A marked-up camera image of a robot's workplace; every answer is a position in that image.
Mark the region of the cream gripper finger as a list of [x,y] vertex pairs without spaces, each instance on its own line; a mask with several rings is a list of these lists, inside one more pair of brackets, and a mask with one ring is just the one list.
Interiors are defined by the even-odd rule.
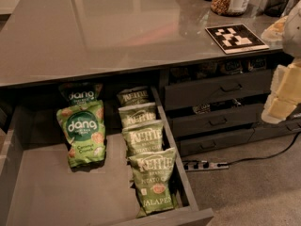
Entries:
[[265,102],[261,119],[278,124],[301,103],[301,59],[296,58],[287,67],[278,65],[271,83],[271,93]]

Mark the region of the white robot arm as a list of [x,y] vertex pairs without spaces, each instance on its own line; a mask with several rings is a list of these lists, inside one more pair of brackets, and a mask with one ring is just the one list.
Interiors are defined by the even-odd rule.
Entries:
[[283,51],[293,57],[288,66],[278,65],[271,82],[261,119],[278,124],[285,121],[301,104],[301,1],[283,22]]

